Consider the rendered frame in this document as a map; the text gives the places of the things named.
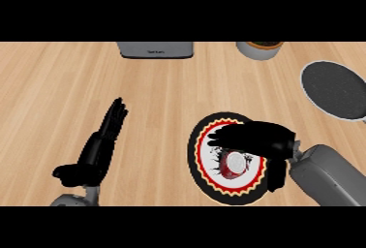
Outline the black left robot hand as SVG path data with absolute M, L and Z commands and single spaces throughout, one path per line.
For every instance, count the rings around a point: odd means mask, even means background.
M 54 170 L 54 176 L 61 179 L 66 187 L 101 185 L 108 174 L 116 141 L 128 113 L 126 104 L 117 98 L 107 112 L 100 131 L 92 134 L 85 144 L 77 163 L 58 166 Z

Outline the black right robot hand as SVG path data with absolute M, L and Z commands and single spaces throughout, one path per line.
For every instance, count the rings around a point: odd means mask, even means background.
M 209 135 L 210 146 L 219 146 L 268 159 L 268 190 L 286 186 L 287 160 L 294 156 L 297 133 L 277 123 L 250 121 L 231 124 Z

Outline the red can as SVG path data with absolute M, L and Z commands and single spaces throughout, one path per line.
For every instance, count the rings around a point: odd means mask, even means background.
M 252 168 L 253 155 L 240 151 L 229 151 L 221 159 L 221 174 L 226 179 L 241 177 Z

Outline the black red patterned plate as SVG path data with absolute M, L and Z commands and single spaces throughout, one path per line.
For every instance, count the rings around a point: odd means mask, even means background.
M 246 124 L 252 120 L 235 112 L 218 112 L 197 124 L 188 143 L 188 162 L 196 182 L 206 194 L 229 205 L 253 204 L 268 192 L 268 161 L 253 155 L 250 171 L 235 179 L 221 174 L 221 159 L 229 150 L 210 146 L 209 135 L 231 124 Z

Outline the dark grey pan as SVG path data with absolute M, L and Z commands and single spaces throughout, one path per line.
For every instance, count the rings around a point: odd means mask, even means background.
M 366 80 L 346 65 L 327 60 L 311 62 L 302 69 L 300 86 L 327 114 L 366 124 Z

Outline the grey pot with orange rim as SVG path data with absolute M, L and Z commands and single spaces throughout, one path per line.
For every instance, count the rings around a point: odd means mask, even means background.
M 277 42 L 272 46 L 260 45 L 255 42 L 238 42 L 237 47 L 240 52 L 255 60 L 269 60 L 278 54 L 284 43 Z

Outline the grey appliance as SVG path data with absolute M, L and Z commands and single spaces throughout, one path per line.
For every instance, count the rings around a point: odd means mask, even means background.
M 119 42 L 125 58 L 185 59 L 196 53 L 193 42 Z

